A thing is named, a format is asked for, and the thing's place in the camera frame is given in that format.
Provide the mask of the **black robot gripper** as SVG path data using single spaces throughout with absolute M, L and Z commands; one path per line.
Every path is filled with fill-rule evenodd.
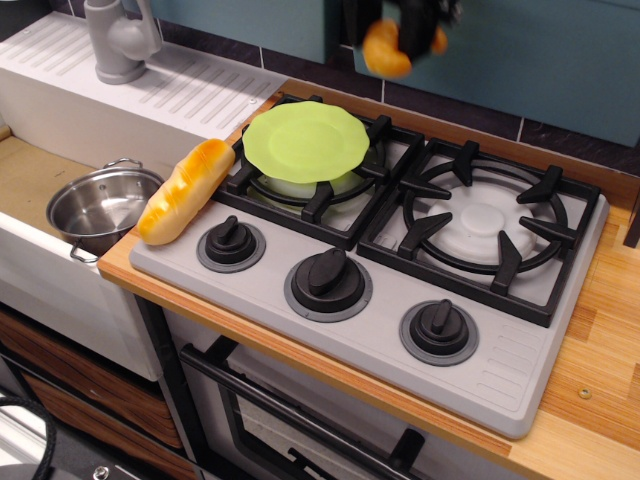
M 400 11 L 399 50 L 413 61 L 431 49 L 439 22 L 458 23 L 463 7 L 456 0 L 391 0 Z M 352 46 L 362 44 L 369 27 L 382 15 L 381 0 L 344 0 L 347 38 Z

